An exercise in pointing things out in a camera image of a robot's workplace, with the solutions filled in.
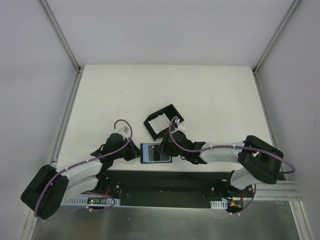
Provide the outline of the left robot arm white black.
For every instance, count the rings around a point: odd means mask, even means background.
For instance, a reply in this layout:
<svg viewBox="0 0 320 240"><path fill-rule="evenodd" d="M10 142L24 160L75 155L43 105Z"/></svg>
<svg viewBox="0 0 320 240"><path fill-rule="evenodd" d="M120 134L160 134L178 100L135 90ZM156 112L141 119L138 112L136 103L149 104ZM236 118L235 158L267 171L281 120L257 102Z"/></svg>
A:
<svg viewBox="0 0 320 240"><path fill-rule="evenodd" d="M61 168L42 166L20 199L43 220L51 217L61 203L86 192L103 199L119 199L120 184L110 180L107 170L115 160L131 161L142 155L130 137L112 133L89 159Z"/></svg>

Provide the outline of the black leather card holder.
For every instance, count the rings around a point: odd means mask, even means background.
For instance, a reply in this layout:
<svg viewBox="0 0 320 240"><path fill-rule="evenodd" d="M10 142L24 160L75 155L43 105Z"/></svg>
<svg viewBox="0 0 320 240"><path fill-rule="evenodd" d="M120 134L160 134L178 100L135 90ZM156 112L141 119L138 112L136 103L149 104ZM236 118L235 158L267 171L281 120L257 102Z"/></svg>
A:
<svg viewBox="0 0 320 240"><path fill-rule="evenodd" d="M164 164L171 163L172 157L159 153L157 147L159 144L142 143L140 145L142 156L140 157L141 164Z"/></svg>

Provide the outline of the black plastic card tray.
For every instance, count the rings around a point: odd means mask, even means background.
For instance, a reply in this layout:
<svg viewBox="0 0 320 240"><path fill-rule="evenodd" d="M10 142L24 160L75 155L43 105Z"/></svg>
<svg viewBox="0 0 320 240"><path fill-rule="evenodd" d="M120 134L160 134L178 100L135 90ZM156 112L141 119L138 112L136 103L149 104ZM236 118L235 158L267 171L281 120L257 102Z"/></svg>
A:
<svg viewBox="0 0 320 240"><path fill-rule="evenodd" d="M169 124L174 117L178 117L181 122L185 120L175 106L173 104L169 104L160 110L151 113L143 122L143 125L155 141L162 138L168 131Z"/></svg>

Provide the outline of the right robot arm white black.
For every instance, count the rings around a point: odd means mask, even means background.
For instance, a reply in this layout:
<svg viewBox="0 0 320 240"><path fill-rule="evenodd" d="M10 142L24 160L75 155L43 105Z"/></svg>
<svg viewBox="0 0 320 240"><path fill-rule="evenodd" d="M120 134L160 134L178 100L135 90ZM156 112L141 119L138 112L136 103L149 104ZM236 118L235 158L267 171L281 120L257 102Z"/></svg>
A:
<svg viewBox="0 0 320 240"><path fill-rule="evenodd" d="M155 150L162 155L181 157L194 165L240 164L241 168L232 170L225 184L226 194L233 198L249 185L276 184L284 157L281 151L254 135L233 144L217 145L193 142L182 131L165 134Z"/></svg>

